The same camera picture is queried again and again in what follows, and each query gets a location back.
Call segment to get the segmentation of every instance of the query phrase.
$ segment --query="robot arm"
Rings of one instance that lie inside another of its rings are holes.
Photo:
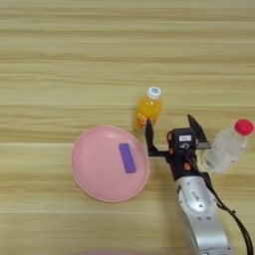
[[[188,119],[193,128],[175,128],[169,132],[166,137],[167,151],[158,151],[154,146],[152,125],[147,120],[145,137],[148,154],[162,156],[170,165],[176,183],[179,209],[193,253],[233,255],[232,247],[217,215],[217,199],[208,188],[207,178],[196,165],[195,151],[198,148],[210,148],[210,144],[196,120],[191,116],[188,116]]]
[[[195,255],[232,255],[229,240],[217,216],[217,203],[202,177],[176,182],[178,204]]]

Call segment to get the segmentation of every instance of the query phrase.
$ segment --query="bottle label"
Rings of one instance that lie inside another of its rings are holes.
[[[155,119],[149,118],[151,124],[155,123]],[[136,128],[144,129],[146,126],[147,117],[142,114],[137,114],[136,119],[134,121],[134,126]]]

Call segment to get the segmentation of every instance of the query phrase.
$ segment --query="black cable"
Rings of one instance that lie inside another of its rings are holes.
[[[202,175],[202,173],[199,171],[198,167],[196,166],[196,163],[193,162],[193,157],[192,157],[192,159],[190,159],[187,155],[185,157],[185,159],[194,168],[196,173],[204,179],[207,188],[211,191],[211,193],[214,195],[214,197],[217,201],[218,208],[220,208],[221,210],[227,211],[234,218],[235,222],[237,223],[237,225],[240,228],[240,231],[243,235],[243,239],[244,239],[245,244],[246,244],[247,255],[254,255],[253,244],[252,244],[250,234],[249,234],[248,230],[246,229],[246,227],[241,222],[241,220],[236,216],[236,212],[234,210],[229,209],[225,205],[225,203],[222,202],[222,200],[220,199],[220,197],[216,193],[215,189],[212,187],[212,184],[210,183],[210,181],[208,181],[208,179],[206,179]]]

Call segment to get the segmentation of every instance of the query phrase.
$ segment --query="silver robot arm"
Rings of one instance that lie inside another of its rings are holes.
[[[217,203],[202,177],[185,176],[176,182],[178,203],[195,255],[233,255],[218,219]]]

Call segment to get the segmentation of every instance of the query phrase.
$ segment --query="pink plate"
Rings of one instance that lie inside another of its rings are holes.
[[[120,143],[128,143],[136,172],[126,173]],[[105,202],[120,202],[142,190],[149,163],[142,144],[131,133],[118,127],[95,127],[77,139],[72,170],[77,184],[87,194]]]

